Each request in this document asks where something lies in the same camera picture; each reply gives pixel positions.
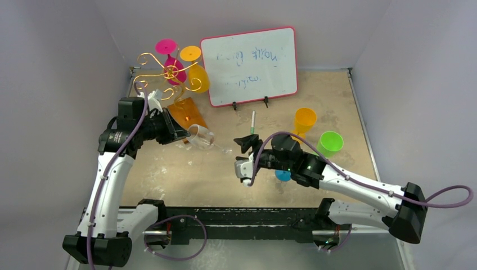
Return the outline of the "clear wine glass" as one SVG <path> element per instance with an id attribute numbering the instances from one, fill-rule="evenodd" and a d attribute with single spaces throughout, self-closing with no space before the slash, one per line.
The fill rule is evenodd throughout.
<path id="1" fill-rule="evenodd" d="M 208 128 L 193 124 L 188 128 L 189 136 L 187 140 L 193 146 L 201 150 L 210 150 L 213 147 L 219 148 L 224 154 L 230 154 L 232 150 L 230 148 L 222 147 L 218 145 L 215 141 L 215 135 L 213 132 L 208 130 Z"/>

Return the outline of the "blue plastic wine glass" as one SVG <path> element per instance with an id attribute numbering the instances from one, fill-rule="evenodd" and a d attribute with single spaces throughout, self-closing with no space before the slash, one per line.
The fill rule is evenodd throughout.
<path id="1" fill-rule="evenodd" d="M 287 170 L 275 170 L 274 174 L 281 182 L 288 182 L 291 180 L 291 173 Z"/>

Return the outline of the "yellow plastic wine glass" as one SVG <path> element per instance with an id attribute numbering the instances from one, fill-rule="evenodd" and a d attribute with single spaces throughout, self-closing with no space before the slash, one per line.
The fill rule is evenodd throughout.
<path id="1" fill-rule="evenodd" d="M 197 46 L 187 46 L 180 51 L 179 55 L 183 61 L 191 62 L 186 69 L 188 90 L 195 93 L 207 92 L 210 88 L 210 80 L 205 69 L 199 64 L 202 57 L 201 49 Z"/>

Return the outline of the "pink plastic wine glass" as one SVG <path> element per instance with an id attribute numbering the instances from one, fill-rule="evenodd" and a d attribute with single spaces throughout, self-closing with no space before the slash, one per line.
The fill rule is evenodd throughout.
<path id="1" fill-rule="evenodd" d="M 177 53 L 177 43 L 172 39 L 162 39 L 157 42 L 155 49 L 157 53 L 161 55 L 167 55 L 167 59 L 165 61 L 165 68 L 166 72 L 168 72 L 167 79 L 168 83 L 177 86 L 181 83 L 184 83 L 187 79 L 186 72 L 183 70 L 184 66 L 182 63 L 174 57 L 173 54 Z"/>

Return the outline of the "gold wire wine glass rack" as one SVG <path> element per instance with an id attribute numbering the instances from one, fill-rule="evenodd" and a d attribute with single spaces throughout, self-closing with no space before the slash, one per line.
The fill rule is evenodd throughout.
<path id="1" fill-rule="evenodd" d="M 166 72 L 165 65 L 162 64 L 153 54 L 149 52 L 140 54 L 138 56 L 138 63 L 140 65 L 146 65 L 148 63 L 148 58 L 152 58 L 163 68 L 163 71 L 160 74 L 156 74 L 155 76 L 163 78 L 164 83 L 168 83 L 167 79 L 170 79 L 170 77 L 167 77 L 168 72 Z M 186 69 L 189 66 L 183 68 L 183 70 L 186 72 L 186 75 L 188 73 Z M 174 99 L 173 104 L 168 106 L 168 110 L 174 119 L 185 129 L 189 128 L 193 124 L 207 127 L 203 116 L 199 112 L 192 98 L 183 98 L 184 93 L 189 91 L 188 87 L 189 82 L 188 79 L 186 79 L 185 82 L 181 83 L 180 85 L 171 85 L 171 87 L 163 90 L 164 93 L 169 93 L 169 96 L 164 98 L 165 100 L 169 100 L 171 98 Z"/>

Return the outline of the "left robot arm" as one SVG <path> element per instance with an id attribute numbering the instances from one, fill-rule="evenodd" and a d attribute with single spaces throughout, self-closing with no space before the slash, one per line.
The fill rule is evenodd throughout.
<path id="1" fill-rule="evenodd" d="M 154 97 L 124 97 L 118 114 L 98 139 L 98 166 L 93 191 L 73 235 L 62 248 L 91 267 L 124 267 L 134 242 L 149 226 L 163 229 L 168 215 L 163 201 L 143 199 L 120 215 L 125 182 L 144 142 L 166 145 L 186 138 L 183 129 Z"/>

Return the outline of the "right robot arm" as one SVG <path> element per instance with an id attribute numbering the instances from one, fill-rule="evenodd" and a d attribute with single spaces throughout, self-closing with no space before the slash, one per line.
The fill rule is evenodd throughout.
<path id="1" fill-rule="evenodd" d="M 247 157 L 236 157 L 235 173 L 244 186 L 252 186 L 260 169 L 282 170 L 304 187 L 337 192 L 356 200 L 355 204 L 324 199 L 316 213 L 317 224 L 329 229 L 335 224 L 361 224 L 387 230 L 410 244 L 421 241 L 428 207 L 420 186 L 374 181 L 345 170 L 319 154 L 302 150 L 291 133 L 277 132 L 268 139 L 271 148 L 257 134 L 235 138 Z"/>

